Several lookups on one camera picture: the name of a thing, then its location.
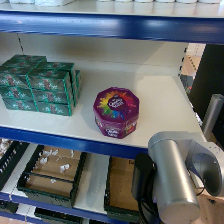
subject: white shelf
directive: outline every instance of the white shelf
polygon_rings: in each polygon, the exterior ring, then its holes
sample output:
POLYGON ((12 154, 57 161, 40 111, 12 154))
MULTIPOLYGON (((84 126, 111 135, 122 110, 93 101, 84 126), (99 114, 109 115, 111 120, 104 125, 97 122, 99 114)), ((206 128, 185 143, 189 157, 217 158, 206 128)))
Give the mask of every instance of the white shelf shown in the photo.
POLYGON ((149 139, 161 131, 201 132, 181 81, 173 76, 92 70, 83 74, 81 97, 72 117, 7 110, 2 100, 0 111, 1 127, 141 148, 147 148, 149 139), (109 87, 128 88, 140 99, 137 129, 124 139, 103 136, 95 124, 93 103, 109 87))
POLYGON ((138 2, 99 2, 96 0, 77 0, 65 6, 40 7, 34 4, 0 4, 2 11, 51 12, 51 13, 90 13, 122 14, 174 17, 222 18, 224 4, 183 4, 183 3, 138 3, 138 2))

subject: candy box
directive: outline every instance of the candy box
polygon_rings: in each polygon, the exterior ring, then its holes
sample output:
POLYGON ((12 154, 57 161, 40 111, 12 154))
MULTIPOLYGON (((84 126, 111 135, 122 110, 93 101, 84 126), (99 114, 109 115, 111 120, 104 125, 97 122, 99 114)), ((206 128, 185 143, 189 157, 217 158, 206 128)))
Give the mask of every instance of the candy box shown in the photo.
POLYGON ((3 98, 3 101, 5 103, 5 107, 9 110, 37 111, 33 100, 17 100, 3 98))
POLYGON ((31 88, 65 92, 71 88, 69 73, 66 71, 33 69, 28 75, 31 88))
POLYGON ((8 60, 2 64, 4 67, 10 68, 35 68, 39 62, 32 61, 16 61, 16 60, 8 60))
POLYGON ((64 91, 53 92, 53 91, 43 91, 38 89, 32 89, 33 97, 36 101, 41 101, 45 103, 62 103, 68 104, 73 99, 72 89, 70 88, 66 94, 64 91))
POLYGON ((60 70, 69 72, 70 82, 76 80, 75 64, 65 62, 40 62, 37 66, 38 69, 60 70))
POLYGON ((103 135, 124 138, 136 129, 139 99, 128 89, 111 87, 97 95, 93 111, 103 135))
POLYGON ((30 62, 46 62, 46 56, 33 56, 33 55, 14 55, 10 61, 30 61, 30 62))
POLYGON ((30 89, 24 89, 16 86, 0 86, 0 94, 2 98, 33 100, 30 89))
POLYGON ((29 88, 26 80, 27 74, 32 68, 0 67, 0 85, 29 88))
POLYGON ((36 105, 39 112, 49 114, 72 116, 72 113, 74 111, 73 100, 71 100, 69 104, 44 103, 36 101, 36 105))

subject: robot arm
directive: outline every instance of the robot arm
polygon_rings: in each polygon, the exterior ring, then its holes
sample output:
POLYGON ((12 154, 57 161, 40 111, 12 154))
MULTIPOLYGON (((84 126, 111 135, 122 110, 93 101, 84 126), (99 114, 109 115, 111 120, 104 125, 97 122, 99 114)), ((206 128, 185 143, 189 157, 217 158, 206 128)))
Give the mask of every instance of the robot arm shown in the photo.
MULTIPOLYGON (((150 139, 148 153, 156 164, 152 198, 156 200, 159 217, 164 223, 187 224, 200 215, 188 170, 202 180, 211 195, 224 196, 224 152, 214 143, 206 142, 202 134, 158 133, 150 139)), ((143 170, 143 174, 139 174, 141 172, 137 170, 142 168, 137 166, 134 169, 132 194, 139 200, 148 174, 145 175, 147 172, 143 170)))

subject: product packaging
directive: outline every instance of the product packaging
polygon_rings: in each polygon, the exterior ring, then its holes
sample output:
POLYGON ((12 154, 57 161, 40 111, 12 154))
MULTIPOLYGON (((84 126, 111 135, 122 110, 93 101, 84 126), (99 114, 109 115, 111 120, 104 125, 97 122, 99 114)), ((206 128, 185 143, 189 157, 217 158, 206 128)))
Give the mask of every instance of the product packaging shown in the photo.
POLYGON ((136 129, 139 99, 128 89, 112 87, 97 95, 93 111, 103 135, 124 138, 136 129))

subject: printed label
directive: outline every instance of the printed label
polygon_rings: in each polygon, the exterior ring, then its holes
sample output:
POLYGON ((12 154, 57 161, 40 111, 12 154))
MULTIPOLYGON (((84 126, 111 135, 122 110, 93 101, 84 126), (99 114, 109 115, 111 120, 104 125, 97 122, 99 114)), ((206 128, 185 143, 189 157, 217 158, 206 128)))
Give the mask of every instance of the printed label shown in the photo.
POLYGON ((114 95, 112 98, 110 98, 108 100, 108 104, 109 108, 111 110, 115 110, 115 111, 121 111, 124 109, 126 102, 124 101, 123 98, 121 98, 118 95, 114 95))

